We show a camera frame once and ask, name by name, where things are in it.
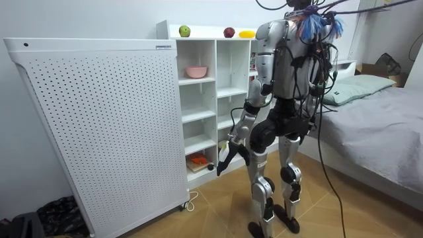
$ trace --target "perforated panel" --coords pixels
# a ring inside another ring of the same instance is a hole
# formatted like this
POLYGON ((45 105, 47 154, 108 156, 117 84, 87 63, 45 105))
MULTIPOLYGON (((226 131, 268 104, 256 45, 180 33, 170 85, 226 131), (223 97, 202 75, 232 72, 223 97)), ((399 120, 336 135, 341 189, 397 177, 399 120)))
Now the perforated panel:
POLYGON ((174 50, 25 55, 97 237, 187 195, 175 57, 174 50))

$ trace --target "wooden floor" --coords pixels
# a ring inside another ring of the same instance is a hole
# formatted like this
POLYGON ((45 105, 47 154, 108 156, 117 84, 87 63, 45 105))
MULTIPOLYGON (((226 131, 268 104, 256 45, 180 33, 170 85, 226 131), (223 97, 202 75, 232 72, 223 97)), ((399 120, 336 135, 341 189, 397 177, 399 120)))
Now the wooden floor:
MULTIPOLYGON (((330 190, 321 164, 298 154, 295 164, 303 173, 294 235, 275 216, 274 237, 342 237, 339 203, 330 190)), ((275 185, 274 201, 283 204, 277 152, 269 154, 266 176, 275 185)), ((348 238, 423 238, 423 213, 333 170, 329 177, 344 204, 348 238)), ((193 212, 173 211, 127 234, 131 238, 246 238, 247 224, 255 221, 247 169, 242 167, 197 189, 193 212)))

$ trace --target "black bag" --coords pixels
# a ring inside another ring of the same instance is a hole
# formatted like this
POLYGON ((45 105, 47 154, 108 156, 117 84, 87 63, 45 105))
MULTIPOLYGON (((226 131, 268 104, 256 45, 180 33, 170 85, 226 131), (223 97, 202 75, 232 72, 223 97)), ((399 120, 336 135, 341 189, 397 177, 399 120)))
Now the black bag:
POLYGON ((86 237, 89 231, 73 196, 49 202, 37 210, 46 236, 86 237))

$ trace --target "white bedsheet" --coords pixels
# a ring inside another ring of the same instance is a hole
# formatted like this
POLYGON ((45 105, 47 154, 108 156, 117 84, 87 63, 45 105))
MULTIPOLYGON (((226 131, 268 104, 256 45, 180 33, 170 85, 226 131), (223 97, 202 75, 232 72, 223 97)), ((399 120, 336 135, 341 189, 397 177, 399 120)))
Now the white bedsheet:
POLYGON ((338 112, 323 114, 323 141, 356 164, 423 194, 423 92, 388 88, 332 108, 338 112))

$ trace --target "green apple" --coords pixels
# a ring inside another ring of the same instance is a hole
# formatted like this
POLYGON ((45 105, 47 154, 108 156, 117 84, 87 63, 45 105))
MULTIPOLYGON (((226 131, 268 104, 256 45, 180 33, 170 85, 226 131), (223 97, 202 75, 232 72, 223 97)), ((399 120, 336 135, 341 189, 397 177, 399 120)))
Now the green apple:
POLYGON ((179 34, 181 37, 189 37, 191 34, 191 29, 185 25, 180 26, 179 34))

